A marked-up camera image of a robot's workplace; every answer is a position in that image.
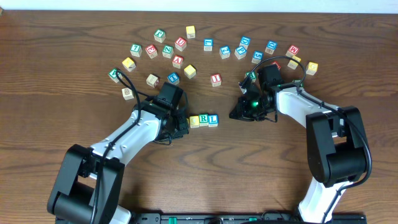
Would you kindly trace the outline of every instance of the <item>wooden tabletop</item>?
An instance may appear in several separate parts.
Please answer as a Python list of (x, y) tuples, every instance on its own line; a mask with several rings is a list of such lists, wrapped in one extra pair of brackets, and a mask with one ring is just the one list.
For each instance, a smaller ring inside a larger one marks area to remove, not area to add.
[[(189, 80), (161, 54), (164, 44), (196, 38), (175, 54), (197, 68)], [(216, 113), (217, 128), (191, 129), (172, 146), (146, 145), (127, 165), (119, 203), (128, 209), (165, 213), (253, 213), (292, 210), (307, 192), (305, 129), (288, 116), (278, 123), (245, 123), (228, 118), (241, 96), (238, 82), (254, 66), (255, 50), (268, 40), (274, 55), (291, 44), (303, 64), (319, 64), (305, 81), (307, 92), (338, 106), (359, 108), (374, 168), (362, 186), (349, 189), (336, 212), (364, 212), (368, 223), (398, 220), (398, 16), (370, 14), (273, 14), (179, 12), (4, 11), (0, 17), (0, 223), (53, 223), (46, 204), (62, 159), (73, 144), (90, 146), (119, 127), (135, 100), (108, 77), (130, 57), (133, 43), (154, 44), (159, 55), (133, 57), (126, 72), (138, 90), (150, 73), (167, 81), (177, 72), (188, 95), (189, 113)], [(156, 29), (167, 33), (163, 44)], [(240, 38), (251, 38), (242, 60), (234, 55)], [(212, 52), (203, 39), (213, 38)], [(222, 60), (219, 48), (232, 54)], [(279, 60), (285, 81), (300, 69)], [(212, 87), (210, 75), (223, 82)]]

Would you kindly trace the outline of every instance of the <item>wood grain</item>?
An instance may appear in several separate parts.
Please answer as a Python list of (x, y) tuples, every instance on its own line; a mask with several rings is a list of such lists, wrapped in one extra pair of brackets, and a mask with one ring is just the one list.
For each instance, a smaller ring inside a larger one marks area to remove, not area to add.
[[(166, 81), (178, 72), (188, 94), (189, 113), (217, 113), (218, 128), (192, 129), (172, 146), (148, 144), (127, 166), (123, 207), (185, 212), (291, 210), (305, 195), (311, 174), (305, 130), (281, 116), (277, 124), (228, 118), (241, 92), (237, 82), (252, 68), (251, 56), (268, 40), (274, 55), (290, 44), (302, 62), (319, 63), (306, 90), (329, 103), (361, 111), (374, 160), (371, 178), (348, 190), (337, 212), (364, 212), (368, 223), (398, 221), (398, 16), (370, 14), (249, 14), (179, 12), (5, 11), (0, 17), (0, 223), (53, 223), (46, 204), (66, 150), (105, 138), (131, 112), (121, 85), (107, 73), (130, 56), (132, 43), (174, 45), (195, 25), (196, 39), (183, 52), (189, 80), (161, 54), (134, 58), (128, 73), (140, 91), (150, 73)], [(164, 44), (153, 33), (166, 31)], [(242, 35), (252, 38), (248, 55), (221, 60)], [(203, 39), (213, 38), (213, 51)], [(287, 81), (299, 69), (280, 60)], [(213, 88), (210, 75), (223, 84)]]

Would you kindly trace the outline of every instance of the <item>toy block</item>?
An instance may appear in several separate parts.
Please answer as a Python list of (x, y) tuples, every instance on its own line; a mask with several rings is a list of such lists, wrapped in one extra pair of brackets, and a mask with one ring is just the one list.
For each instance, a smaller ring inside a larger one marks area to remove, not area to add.
[(249, 47), (249, 44), (250, 44), (250, 38), (249, 37), (245, 37), (245, 36), (243, 36), (242, 37), (242, 39), (241, 39), (241, 43), (239, 44), (239, 46), (242, 46), (242, 47), (244, 47), (246, 50), (248, 49), (248, 47)]
[(207, 114), (199, 114), (199, 126), (208, 126), (209, 125), (209, 118)]
[(116, 68), (109, 72), (109, 77), (116, 83), (119, 82), (119, 79), (116, 77)]
[(133, 44), (130, 49), (130, 53), (132, 56), (141, 57), (142, 47), (138, 44)]
[(314, 62), (309, 62), (307, 68), (305, 69), (305, 73), (307, 75), (315, 75), (318, 70), (318, 64)]
[(240, 46), (237, 49), (235, 49), (235, 56), (239, 60), (241, 60), (242, 58), (244, 58), (246, 56), (246, 52), (247, 52), (247, 50), (243, 46)]
[(134, 99), (134, 95), (132, 94), (132, 91), (129, 88), (122, 89), (122, 94), (125, 100)]
[[(298, 62), (301, 62), (301, 58), (299, 58), (299, 57), (293, 56), (292, 59), (294, 59), (294, 60), (296, 60)], [(298, 66), (298, 63), (294, 62), (293, 60), (290, 60), (289, 63), (287, 64), (287, 66), (289, 68), (295, 70), (297, 68), (297, 66)]]
[(268, 41), (268, 44), (267, 44), (267, 47), (266, 47), (266, 53), (269, 53), (269, 54), (272, 55), (277, 46), (278, 46), (277, 42), (274, 42), (272, 40)]
[(271, 65), (276, 65), (278, 67), (278, 70), (280, 70), (280, 65), (278, 64), (278, 62), (272, 62)]
[[(246, 78), (248, 75), (249, 75), (249, 72), (246, 72), (246, 74), (244, 74), (244, 77)], [(250, 73), (250, 78), (251, 78), (251, 82), (254, 83), (254, 82), (256, 82), (257, 75), (254, 72), (252, 72), (252, 73)]]
[(228, 46), (220, 47), (220, 55), (221, 59), (229, 58), (231, 55), (231, 51)]
[(209, 127), (217, 127), (218, 126), (218, 115), (209, 115)]
[(150, 57), (150, 59), (152, 59), (152, 58), (157, 56), (157, 50), (156, 50), (156, 47), (153, 44), (151, 44), (150, 46), (145, 48), (145, 51), (147, 52), (147, 54)]
[(163, 41), (166, 39), (166, 32), (162, 31), (161, 29), (157, 29), (154, 37), (156, 41), (163, 43)]
[(294, 45), (291, 45), (286, 52), (286, 56), (293, 57), (293, 56), (297, 55), (298, 52), (299, 52), (299, 48)]
[(172, 58), (174, 53), (173, 47), (165, 45), (162, 51), (163, 57)]
[(174, 67), (181, 68), (183, 63), (184, 63), (184, 58), (183, 57), (178, 56), (178, 55), (174, 56), (174, 59), (173, 59), (173, 66)]
[(175, 72), (168, 75), (167, 79), (169, 80), (169, 83), (173, 85), (178, 85), (180, 83), (180, 77), (178, 77), (177, 73)]
[(262, 56), (264, 56), (264, 54), (260, 51), (254, 51), (253, 54), (253, 58), (251, 59), (251, 63), (260, 63), (262, 60)]
[(122, 62), (122, 64), (123, 64), (123, 67), (127, 70), (127, 71), (129, 71), (129, 72), (131, 72), (133, 69), (135, 69), (136, 68), (136, 64), (134, 63), (134, 61), (131, 59), (131, 58), (126, 58), (126, 59), (124, 59), (124, 61)]
[(188, 65), (184, 68), (184, 74), (191, 79), (197, 74), (197, 70), (192, 65)]
[(301, 80), (293, 80), (292, 83), (298, 83), (301, 82)]
[(179, 51), (183, 51), (186, 47), (187, 47), (187, 41), (184, 38), (179, 37), (175, 41), (175, 48), (179, 49)]
[(214, 74), (210, 77), (210, 82), (212, 87), (220, 86), (221, 85), (221, 75)]
[(155, 75), (150, 74), (147, 78), (147, 84), (153, 88), (159, 84), (159, 78), (157, 78)]
[(195, 38), (195, 26), (187, 26), (187, 38)]
[(191, 116), (189, 117), (189, 125), (191, 128), (199, 128), (199, 116)]
[(205, 51), (213, 50), (213, 39), (205, 39), (204, 41)]

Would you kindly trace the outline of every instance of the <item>white wall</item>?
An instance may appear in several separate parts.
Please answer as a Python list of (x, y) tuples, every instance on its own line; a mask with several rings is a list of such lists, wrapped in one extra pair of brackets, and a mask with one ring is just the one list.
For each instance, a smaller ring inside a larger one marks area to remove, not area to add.
[(398, 0), (0, 0), (7, 9), (398, 13)]

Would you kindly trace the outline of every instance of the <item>alphabet cube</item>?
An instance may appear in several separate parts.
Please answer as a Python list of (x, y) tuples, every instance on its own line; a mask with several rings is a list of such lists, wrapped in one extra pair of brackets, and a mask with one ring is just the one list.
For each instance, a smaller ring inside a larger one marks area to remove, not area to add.
[(119, 80), (118, 80), (118, 78), (116, 77), (116, 71), (117, 71), (116, 68), (112, 69), (112, 71), (110, 71), (110, 73), (109, 73), (109, 77), (112, 79), (112, 81), (118, 83)]
[(191, 128), (199, 128), (199, 116), (189, 117), (189, 125)]
[[(293, 56), (292, 59), (295, 59), (298, 62), (301, 62), (301, 58)], [(297, 62), (294, 62), (293, 60), (290, 60), (289, 63), (287, 64), (287, 66), (293, 70), (295, 70), (298, 66)]]
[(122, 89), (122, 94), (125, 100), (134, 99), (134, 95), (132, 94), (132, 91), (129, 88)]
[(179, 49), (179, 51), (183, 51), (186, 47), (187, 47), (187, 41), (184, 38), (179, 37), (175, 41), (175, 48)]
[(218, 115), (217, 114), (209, 115), (208, 119), (209, 119), (209, 127), (217, 127), (218, 126)]
[(297, 55), (298, 52), (299, 52), (299, 48), (294, 45), (291, 45), (286, 52), (286, 56), (293, 57), (294, 55)]
[(209, 119), (207, 114), (199, 114), (199, 126), (208, 126)]
[(205, 39), (204, 41), (205, 51), (213, 50), (213, 39)]
[(240, 46), (237, 49), (235, 49), (235, 56), (239, 60), (241, 60), (242, 58), (244, 58), (246, 56), (246, 52), (247, 52), (247, 50), (243, 46)]
[(129, 72), (131, 72), (133, 69), (135, 69), (136, 68), (136, 64), (134, 63), (134, 61), (131, 59), (131, 58), (126, 58), (126, 59), (124, 59), (124, 61), (122, 62), (122, 64), (123, 64), (123, 67), (127, 70), (127, 71), (129, 71)]
[(177, 73), (175, 72), (168, 75), (167, 79), (169, 80), (169, 83), (173, 85), (178, 85), (180, 83), (180, 77), (178, 77)]
[(178, 55), (174, 56), (174, 59), (173, 59), (173, 66), (174, 67), (181, 68), (183, 62), (184, 62), (184, 58), (183, 57), (178, 56)]
[(187, 26), (187, 38), (195, 38), (195, 26)]
[(162, 31), (161, 29), (157, 29), (154, 37), (156, 41), (163, 43), (163, 41), (166, 39), (166, 32)]
[(220, 55), (221, 55), (221, 59), (229, 58), (229, 56), (231, 55), (231, 51), (229, 50), (229, 47), (228, 46), (220, 47)]
[(239, 44), (239, 46), (242, 46), (242, 47), (244, 47), (246, 50), (248, 49), (248, 47), (249, 47), (249, 44), (250, 44), (250, 38), (249, 37), (245, 37), (245, 36), (243, 36), (242, 37), (242, 39), (241, 39), (241, 43)]
[(268, 44), (267, 44), (267, 47), (266, 47), (266, 53), (269, 53), (269, 54), (272, 55), (277, 46), (278, 46), (277, 42), (274, 42), (272, 40), (268, 41)]
[(292, 83), (298, 83), (301, 82), (301, 80), (293, 80)]
[(157, 50), (156, 50), (156, 47), (153, 44), (151, 44), (150, 46), (145, 48), (145, 51), (147, 52), (147, 54), (150, 57), (150, 59), (152, 59), (152, 58), (157, 56)]
[[(246, 74), (244, 74), (244, 77), (246, 78), (249, 75), (249, 72), (246, 72)], [(250, 78), (251, 78), (251, 82), (254, 83), (256, 82), (257, 76), (254, 72), (250, 73)]]
[(305, 73), (307, 75), (315, 75), (318, 70), (318, 64), (314, 62), (309, 62), (307, 68), (305, 69)]
[(221, 85), (221, 75), (214, 74), (210, 77), (210, 82), (212, 87), (220, 86)]
[(131, 46), (130, 53), (132, 56), (141, 57), (141, 53), (142, 53), (141, 45), (133, 44)]
[(173, 47), (169, 45), (165, 45), (162, 51), (163, 57), (172, 58), (173, 55)]
[(260, 51), (254, 51), (253, 58), (251, 59), (251, 63), (260, 63), (262, 60), (262, 56), (264, 54)]
[(184, 74), (191, 79), (197, 74), (197, 70), (192, 65), (188, 65), (184, 68)]
[(278, 62), (272, 62), (271, 65), (276, 65), (278, 67), (278, 70), (280, 70), (280, 65), (278, 64)]
[(159, 78), (157, 78), (155, 75), (150, 74), (147, 78), (147, 84), (153, 88), (159, 84)]

